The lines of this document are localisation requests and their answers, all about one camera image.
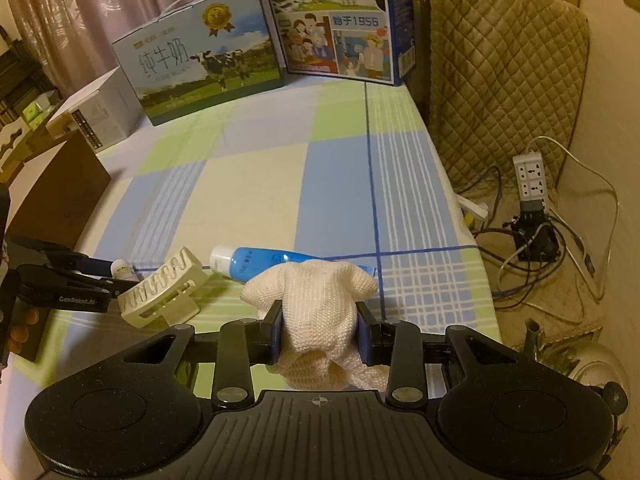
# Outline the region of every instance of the crosshair marking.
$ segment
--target crosshair marking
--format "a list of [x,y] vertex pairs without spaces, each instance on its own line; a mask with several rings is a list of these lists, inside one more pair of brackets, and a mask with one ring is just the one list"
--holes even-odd
[[317,396],[311,399],[311,402],[314,403],[316,406],[324,406],[326,403],[329,402],[329,399],[326,399],[325,397]]

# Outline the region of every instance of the black adapter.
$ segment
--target black adapter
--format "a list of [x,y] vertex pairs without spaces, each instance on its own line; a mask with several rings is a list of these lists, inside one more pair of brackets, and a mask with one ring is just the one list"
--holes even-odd
[[510,222],[509,226],[514,233],[517,233],[513,237],[517,250],[535,236],[528,249],[523,249],[518,254],[520,261],[554,262],[560,256],[558,238],[553,227],[548,223],[542,200],[520,202],[520,216]]

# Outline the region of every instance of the blue milk box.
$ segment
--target blue milk box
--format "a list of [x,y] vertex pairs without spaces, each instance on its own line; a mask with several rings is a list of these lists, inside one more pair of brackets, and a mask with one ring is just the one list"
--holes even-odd
[[112,47],[153,124],[283,83],[261,0],[197,0]]
[[399,85],[415,65],[412,0],[270,0],[290,72]]

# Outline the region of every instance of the white knitted cloth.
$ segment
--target white knitted cloth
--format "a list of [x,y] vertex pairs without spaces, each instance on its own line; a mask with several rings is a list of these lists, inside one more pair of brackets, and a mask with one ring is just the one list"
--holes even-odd
[[282,300],[280,359],[268,367],[296,390],[341,390],[349,384],[386,389],[388,367],[367,367],[353,344],[356,301],[378,289],[376,280],[347,262],[280,264],[249,280],[240,297],[264,318]]

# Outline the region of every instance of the checkered bed sheet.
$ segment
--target checkered bed sheet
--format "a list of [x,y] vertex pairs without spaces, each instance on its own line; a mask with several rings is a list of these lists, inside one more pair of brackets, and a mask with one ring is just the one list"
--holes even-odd
[[[378,269],[380,317],[441,333],[453,323],[499,339],[482,260],[405,87],[298,78],[282,89],[140,128],[100,154],[112,183],[77,247],[126,258],[143,273],[185,245],[208,264],[217,244],[345,259]],[[221,276],[194,295],[198,332],[255,309]],[[36,478],[25,410],[48,384],[161,330],[106,314],[53,312],[36,364],[2,377],[0,477]],[[210,394],[202,367],[196,393]],[[430,394],[442,393],[429,367]],[[284,388],[264,367],[257,390]]]

